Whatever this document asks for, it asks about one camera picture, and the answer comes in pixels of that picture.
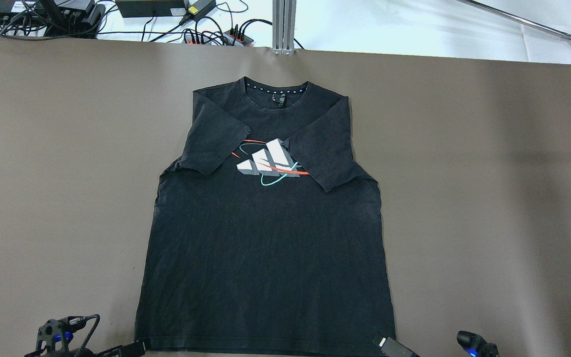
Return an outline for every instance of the white label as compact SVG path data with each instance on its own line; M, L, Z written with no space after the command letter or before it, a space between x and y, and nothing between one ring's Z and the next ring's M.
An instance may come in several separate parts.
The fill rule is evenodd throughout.
M32 6L34 5L36 1L26 1L25 3ZM12 10L10 10L11 13L20 13L21 11L24 11L25 9L27 9L27 7L25 7L25 5L20 2L20 1L15 1L14 5L12 6Z
M186 9L184 7L177 7L171 10L171 16L184 16L186 15Z

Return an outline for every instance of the t-shirt sleeve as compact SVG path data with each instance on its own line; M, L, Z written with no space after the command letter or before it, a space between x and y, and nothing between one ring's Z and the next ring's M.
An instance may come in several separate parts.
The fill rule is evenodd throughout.
M284 143L290 155L325 192L359 176L368 176L353 159L349 102L342 97L326 113Z
M179 167L210 175L249 133L246 124L206 95L193 91L193 126L188 132Z

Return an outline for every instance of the graphic print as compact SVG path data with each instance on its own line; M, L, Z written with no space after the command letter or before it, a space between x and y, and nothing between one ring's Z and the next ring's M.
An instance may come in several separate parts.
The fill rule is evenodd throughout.
M296 171L297 167L301 167L299 162L294 162L290 153L286 151L284 147L281 146L281 141L279 138L271 140L269 142L263 142L260 140L249 140L246 139L242 144L240 144L239 149L244 154L249 155L252 159L242 161L237 164L237 170L244 175L254 175L261 176L261 185L270 186L278 183L279 181L285 179L286 177L299 177L301 175L309 175L305 171ZM252 152L249 154L244 147L247 145L261 145L264 146L260 150ZM241 158L235 152L232 154L238 158ZM278 177L269 183L263 181L263 176L273 176Z

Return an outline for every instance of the crew neckline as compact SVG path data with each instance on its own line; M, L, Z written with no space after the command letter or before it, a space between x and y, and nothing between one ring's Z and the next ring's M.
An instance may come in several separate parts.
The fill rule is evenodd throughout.
M306 102L308 97L310 97L308 93L313 88L314 84L311 83L310 81L306 81L305 83L300 84L298 86L274 87L267 84L259 83L258 81L253 81L249 77L244 76L237 81L237 86L239 88L239 93L241 97L244 98L244 100L247 102L250 108L259 111L261 113L277 114L277 113L287 113L289 111L292 111L301 106L304 102ZM270 108L263 108L259 104L254 102L254 100L252 100L248 96L248 93L246 91L247 88L252 88L252 89L256 88L258 90L266 91L266 93L290 93L292 91L303 91L303 95L301 95L301 98L299 98L299 100L297 100L295 103L288 106L287 108L270 109Z

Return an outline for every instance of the white floor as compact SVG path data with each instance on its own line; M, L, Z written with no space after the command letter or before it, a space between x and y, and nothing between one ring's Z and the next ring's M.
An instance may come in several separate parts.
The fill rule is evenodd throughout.
M245 2L248 11L233 14L234 23L250 18L272 20L271 0ZM571 34L571 0L480 2ZM238 0L228 3L233 10L244 8ZM229 29L228 13L215 9L209 16L222 29ZM109 15L104 32L141 31L147 20L123 19L116 11ZM147 30L164 32L177 21L179 18L157 18ZM194 25L189 22L186 27ZM199 30L216 30L216 26L202 20ZM272 45L269 25L253 23L246 34L256 40L256 46ZM177 37L167 36L161 42ZM140 41L141 34L105 34L99 38ZM571 64L571 41L455 0L298 0L295 38L310 50Z

